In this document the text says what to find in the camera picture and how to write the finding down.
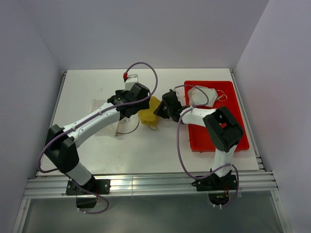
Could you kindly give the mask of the yellow bra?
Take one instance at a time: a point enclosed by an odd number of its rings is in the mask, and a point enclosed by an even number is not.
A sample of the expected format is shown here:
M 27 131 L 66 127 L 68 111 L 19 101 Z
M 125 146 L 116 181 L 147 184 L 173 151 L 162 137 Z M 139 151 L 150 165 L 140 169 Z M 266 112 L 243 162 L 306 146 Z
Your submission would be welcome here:
M 160 106 L 160 100 L 151 96 L 149 101 L 149 109 L 140 110 L 138 117 L 143 125 L 148 126 L 151 130 L 157 131 L 159 117 L 154 114 L 154 111 Z

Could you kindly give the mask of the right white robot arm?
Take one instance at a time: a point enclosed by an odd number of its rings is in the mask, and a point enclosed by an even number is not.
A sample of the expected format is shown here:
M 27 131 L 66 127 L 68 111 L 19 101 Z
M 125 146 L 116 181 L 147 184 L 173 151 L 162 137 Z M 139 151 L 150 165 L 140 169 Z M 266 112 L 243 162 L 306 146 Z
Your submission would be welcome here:
M 183 171 L 191 178 L 196 179 L 187 171 L 180 151 L 180 126 L 182 124 L 204 127 L 215 147 L 214 163 L 210 173 L 199 177 L 205 179 L 210 177 L 211 186 L 221 189 L 227 183 L 227 177 L 232 169 L 234 152 L 244 135 L 243 128 L 237 122 L 230 110 L 222 106 L 217 109 L 203 109 L 202 105 L 183 106 L 174 91 L 169 91 L 162 96 L 162 100 L 154 114 L 164 118 L 172 119 L 177 123 L 176 148 L 180 165 Z

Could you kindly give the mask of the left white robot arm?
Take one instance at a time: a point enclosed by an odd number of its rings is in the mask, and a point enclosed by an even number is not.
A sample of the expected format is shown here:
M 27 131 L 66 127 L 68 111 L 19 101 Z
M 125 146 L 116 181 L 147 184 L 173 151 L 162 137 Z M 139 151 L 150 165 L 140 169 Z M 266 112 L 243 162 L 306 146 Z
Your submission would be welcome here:
M 48 130 L 43 153 L 63 174 L 77 183 L 84 194 L 95 189 L 94 176 L 82 165 L 77 149 L 101 129 L 149 108 L 150 90 L 135 83 L 130 90 L 117 90 L 99 109 L 64 127 Z

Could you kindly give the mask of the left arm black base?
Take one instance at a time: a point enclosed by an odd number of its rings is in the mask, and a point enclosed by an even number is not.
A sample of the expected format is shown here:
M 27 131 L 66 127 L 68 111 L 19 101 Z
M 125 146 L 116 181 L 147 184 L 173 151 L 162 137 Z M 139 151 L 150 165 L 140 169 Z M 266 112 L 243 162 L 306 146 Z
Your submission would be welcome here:
M 79 211 L 86 213 L 104 212 L 109 207 L 109 201 L 103 195 L 108 195 L 110 192 L 110 179 L 95 179 L 91 180 L 85 185 L 78 185 L 74 180 L 69 180 L 66 188 L 66 196 L 76 197 L 76 207 Z M 105 208 L 101 211 L 91 211 L 96 204 L 104 202 Z

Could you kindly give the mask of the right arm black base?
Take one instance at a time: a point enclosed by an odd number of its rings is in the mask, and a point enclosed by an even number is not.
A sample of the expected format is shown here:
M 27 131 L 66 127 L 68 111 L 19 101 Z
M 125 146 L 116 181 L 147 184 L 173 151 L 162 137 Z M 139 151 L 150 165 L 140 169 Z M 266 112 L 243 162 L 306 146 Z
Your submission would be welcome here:
M 234 174 L 231 174 L 231 171 L 221 178 L 215 174 L 204 179 L 200 179 L 200 177 L 201 176 L 197 176 L 191 185 L 195 187 L 198 192 L 207 192 L 208 199 L 213 207 L 222 208 L 226 204 L 229 204 L 229 191 L 235 190 L 234 196 L 238 194 L 239 179 Z

